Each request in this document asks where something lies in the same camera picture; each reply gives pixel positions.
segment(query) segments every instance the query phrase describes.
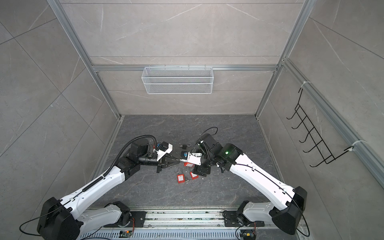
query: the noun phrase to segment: vertical metal post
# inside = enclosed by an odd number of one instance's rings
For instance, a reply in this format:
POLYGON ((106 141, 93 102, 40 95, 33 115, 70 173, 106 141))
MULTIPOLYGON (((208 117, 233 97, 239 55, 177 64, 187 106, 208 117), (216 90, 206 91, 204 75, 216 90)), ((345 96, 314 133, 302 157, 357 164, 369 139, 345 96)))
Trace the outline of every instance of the vertical metal post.
POLYGON ((275 86, 277 79, 279 78, 279 75, 281 73, 281 68, 282 68, 282 62, 284 61, 285 58, 287 58, 290 55, 315 3, 316 3, 316 0, 305 0, 305 2, 303 3, 303 7, 300 11, 299 16, 297 17, 297 20, 293 27, 291 35, 289 36, 288 41, 284 47, 284 50, 280 56, 279 62, 277 64, 277 71, 272 75, 271 80, 269 81, 268 86, 264 92, 264 95, 260 101, 260 104, 256 110, 255 116, 257 119, 260 117, 260 114, 263 111, 269 96, 271 95, 272 89, 275 86))
POLYGON ((81 60, 84 62, 85 67, 88 69, 93 80, 95 81, 96 85, 100 89, 100 91, 103 94, 108 105, 112 109, 112 112, 115 114, 116 118, 119 118, 121 116, 121 114, 119 113, 119 110, 116 107, 114 101, 112 100, 112 97, 109 94, 107 88, 104 86, 103 81, 101 80, 99 75, 93 70, 91 59, 89 58, 88 53, 86 52, 84 46, 80 42, 79 37, 77 36, 76 32, 74 31, 74 28, 73 28, 71 22, 69 21, 68 16, 66 15, 66 13, 63 9, 63 6, 59 2, 59 0, 47 0, 47 2, 51 6, 51 9, 55 13, 57 19, 59 20, 59 22, 63 26, 65 33, 67 34, 68 38, 71 40, 74 48, 76 49, 77 53, 79 54, 79 56, 81 58, 81 60))

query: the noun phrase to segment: marble floor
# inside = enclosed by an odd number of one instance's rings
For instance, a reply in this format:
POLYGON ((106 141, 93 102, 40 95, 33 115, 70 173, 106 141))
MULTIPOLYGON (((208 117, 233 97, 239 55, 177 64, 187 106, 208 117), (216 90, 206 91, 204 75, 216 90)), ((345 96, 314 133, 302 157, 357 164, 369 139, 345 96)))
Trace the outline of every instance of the marble floor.
MULTIPOLYGON (((200 133, 217 126, 214 138, 222 145, 230 142, 242 149, 256 164, 277 177, 277 172, 266 148, 254 115, 126 115, 109 154, 105 168, 130 139, 154 135, 158 142, 174 146, 172 155, 179 156, 179 144, 194 143, 200 133)), ((192 180, 191 167, 183 163, 164 169, 159 174, 154 166, 141 166, 129 180, 116 186, 97 202, 95 207, 120 200, 130 207, 144 206, 234 206, 244 200, 267 202, 268 199, 239 176, 221 173, 213 167, 207 177, 192 180), (178 168, 188 181, 177 183, 178 168)))

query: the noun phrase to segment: metal rail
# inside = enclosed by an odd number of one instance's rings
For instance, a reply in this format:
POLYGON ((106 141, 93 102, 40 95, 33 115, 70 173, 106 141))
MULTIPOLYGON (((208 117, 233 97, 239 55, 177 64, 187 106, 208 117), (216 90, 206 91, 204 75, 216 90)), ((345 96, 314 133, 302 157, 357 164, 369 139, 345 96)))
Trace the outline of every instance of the metal rail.
POLYGON ((291 32, 291 35, 289 36, 288 38, 288 41, 284 47, 284 50, 283 50, 283 53, 281 54, 280 56, 280 59, 279 59, 279 62, 277 63, 277 66, 278 69, 277 69, 277 72, 275 72, 272 77, 271 77, 271 80, 269 81, 268 83, 268 86, 264 92, 264 95, 260 101, 260 104, 256 110, 256 113, 255 113, 255 116, 256 118, 259 118, 260 117, 260 114, 261 112, 263 111, 264 107, 265 107, 265 104, 269 98, 269 96, 271 95, 271 92, 272 92, 272 89, 273 87, 275 86, 276 82, 277 82, 277 79, 279 78, 279 75, 281 73, 281 64, 282 64, 282 61, 284 58, 287 58, 289 57, 297 39, 299 38, 299 35, 301 33, 301 31, 303 30, 304 28, 304 25, 305 23, 307 22, 308 20, 308 17, 314 7, 316 3, 316 0, 306 0, 304 3, 303 3, 303 7, 300 11, 300 14, 299 16, 297 17, 297 20, 296 20, 296 23, 293 27, 293 30, 291 32))
MULTIPOLYGON (((299 84, 309 80, 300 72, 300 70, 289 60, 284 59, 283 66, 297 80, 299 84)), ((351 125, 338 113, 338 111, 326 100, 326 98, 311 83, 302 86, 308 96, 322 111, 324 116, 343 137, 348 145, 352 145, 357 140, 363 140, 362 137, 351 127, 351 125)), ((371 174, 384 188, 384 165, 382 159, 365 142, 357 142, 354 145, 353 152, 368 168, 371 174)))
POLYGON ((55 13, 57 19, 63 26, 65 33, 67 34, 68 38, 72 42, 81 60, 84 62, 86 68, 88 69, 93 80, 95 81, 96 85, 98 86, 101 93, 103 94, 108 105, 112 109, 112 112, 115 114, 116 118, 119 118, 121 114, 119 113, 118 108, 116 107, 114 101, 112 100, 112 97, 109 94, 107 88, 104 86, 103 81, 101 80, 99 75, 92 69, 91 59, 89 58, 89 55, 86 52, 84 46, 81 44, 80 39, 77 36, 71 22, 69 21, 68 16, 66 15, 61 3, 59 2, 59 0, 47 0, 47 2, 51 6, 51 9, 55 13))
POLYGON ((214 71, 276 71, 275 64, 245 64, 245 65, 93 65, 94 71, 143 71, 146 67, 210 67, 214 71))

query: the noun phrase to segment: white wire basket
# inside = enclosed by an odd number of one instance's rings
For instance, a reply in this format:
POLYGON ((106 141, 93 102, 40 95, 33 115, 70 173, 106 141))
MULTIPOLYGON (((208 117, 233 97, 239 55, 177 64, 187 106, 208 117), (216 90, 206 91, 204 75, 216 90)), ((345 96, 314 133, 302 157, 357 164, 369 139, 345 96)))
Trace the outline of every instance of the white wire basket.
POLYGON ((141 76, 148 94, 212 93, 211 67, 146 67, 141 76))

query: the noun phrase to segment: black wire rack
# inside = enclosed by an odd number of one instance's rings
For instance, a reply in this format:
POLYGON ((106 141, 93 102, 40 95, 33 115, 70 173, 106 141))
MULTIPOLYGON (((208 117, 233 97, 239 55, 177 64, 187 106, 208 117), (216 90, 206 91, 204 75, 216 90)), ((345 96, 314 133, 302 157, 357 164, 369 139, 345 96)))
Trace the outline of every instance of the black wire rack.
POLYGON ((335 156, 333 155, 333 153, 331 152, 331 150, 329 149, 329 147, 328 147, 327 144, 325 143, 323 137, 322 137, 322 136, 320 135, 320 133, 317 131, 317 129, 316 129, 316 127, 313 125, 311 119, 308 117, 308 115, 306 114, 306 112, 304 111, 304 109, 303 109, 303 108, 301 107, 301 105, 300 105, 300 99, 301 99, 301 95, 302 95, 302 93, 303 93, 303 89, 300 88, 298 93, 300 93, 300 97, 299 97, 299 100, 297 101, 297 105, 296 105, 296 107, 295 107, 295 112, 294 112, 294 114, 292 115, 292 117, 287 118, 287 119, 288 119, 288 120, 289 120, 289 119, 292 119, 295 115, 297 115, 297 116, 300 118, 301 122, 299 123, 299 125, 298 125, 297 127, 292 127, 292 129, 297 129, 298 127, 300 127, 301 124, 303 124, 304 127, 305 127, 305 129, 306 129, 307 132, 308 132, 308 133, 307 133, 307 136, 306 136, 305 139, 304 139, 304 141, 300 141, 300 140, 299 140, 299 142, 304 143, 305 141, 307 141, 308 136, 310 136, 311 139, 312 139, 312 141, 313 141, 313 143, 315 144, 315 145, 313 146, 313 148, 311 148, 309 151, 304 151, 304 150, 303 150, 303 152, 310 152, 310 151, 312 151, 314 148, 317 148, 317 150, 319 151, 321 157, 323 158, 323 160, 322 160, 321 162, 319 162, 317 165, 315 165, 315 166, 310 165, 310 166, 311 166, 311 167, 317 167, 317 166, 319 166, 320 164, 322 164, 323 162, 325 162, 326 164, 330 164, 331 162, 333 162, 333 161, 336 160, 337 158, 339 158, 339 157, 341 157, 342 155, 346 154, 347 152, 351 151, 351 150, 353 149, 353 146, 349 146, 349 147, 347 147, 346 149, 344 149, 344 150, 343 150, 343 153, 340 154, 340 155, 337 156, 337 157, 335 157, 335 156), (304 117, 301 117, 301 116, 299 115, 299 113, 298 113, 298 110, 299 110, 299 109, 303 111, 303 113, 304 113, 304 115, 305 115, 304 117), (308 119, 308 120, 309 120, 309 122, 311 123, 312 127, 308 127, 308 126, 305 124, 305 122, 304 122, 305 119, 308 119), (312 132, 313 132, 313 133, 316 132, 317 135, 318 135, 318 136, 320 137, 320 139, 321 139, 321 140, 318 141, 317 143, 316 143, 316 141, 314 140, 314 137, 312 136, 312 132), (326 147, 327 150, 329 151, 329 156, 327 156, 327 157, 324 157, 324 156, 323 156, 323 154, 321 153, 321 151, 320 151, 320 149, 319 149, 319 144, 320 144, 320 143, 323 143, 323 144, 325 145, 325 147, 326 147))

